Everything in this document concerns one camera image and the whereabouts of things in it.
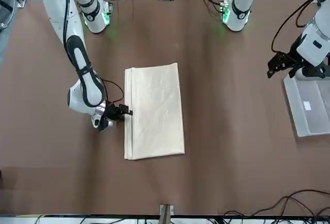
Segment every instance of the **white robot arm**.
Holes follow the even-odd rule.
[[[105,99],[105,86],[93,70],[89,61],[83,28],[74,0],[43,0],[53,29],[63,43],[70,62],[79,80],[68,92],[68,106],[80,113],[92,116],[92,123],[98,130],[112,125],[113,120],[132,115],[127,106],[114,104]],[[87,25],[92,32],[101,32],[105,27],[99,0],[77,0]]]
[[[324,59],[330,53],[330,0],[317,0],[321,7],[292,44],[289,53],[277,51],[268,63],[268,77],[292,68],[289,76],[298,80],[330,79],[330,68]]]
[[[222,20],[234,32],[241,31],[248,22],[253,0],[227,0],[228,10]]]

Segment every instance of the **folded cloth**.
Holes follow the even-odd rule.
[[[125,105],[125,159],[185,153],[177,63],[127,69]]]

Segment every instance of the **table surface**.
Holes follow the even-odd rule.
[[[251,214],[299,189],[330,191],[330,136],[296,137],[286,73],[266,75],[273,36],[303,1],[255,0],[240,33],[202,0],[122,0],[106,31],[84,27],[95,70],[121,86],[126,68],[178,63],[186,153],[140,161],[124,160],[123,123],[98,133],[68,109],[76,73],[42,2],[27,2],[0,68],[0,212],[157,214],[167,203],[175,214]],[[288,50],[300,32],[289,22],[275,47]],[[294,203],[286,213],[308,214]]]

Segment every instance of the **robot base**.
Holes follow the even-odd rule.
[[[94,21],[89,21],[84,14],[82,14],[85,24],[92,33],[102,32],[109,24],[112,15],[112,4],[104,0],[98,0],[100,3],[100,11],[95,17]]]
[[[224,0],[220,2],[220,17],[221,22],[227,26],[230,31],[239,32],[241,31],[245,24],[249,20],[250,12],[246,15],[246,17],[242,20],[238,19],[236,14],[233,12],[232,9],[232,2],[234,0]]]

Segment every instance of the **green led light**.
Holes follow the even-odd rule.
[[[110,23],[109,15],[105,14],[105,13],[102,13],[102,17],[103,17],[104,23],[106,25],[109,25],[109,23]]]
[[[222,17],[222,22],[223,22],[224,24],[226,24],[226,23],[228,22],[229,15],[230,15],[230,10],[227,10],[227,11],[224,13],[223,17]]]

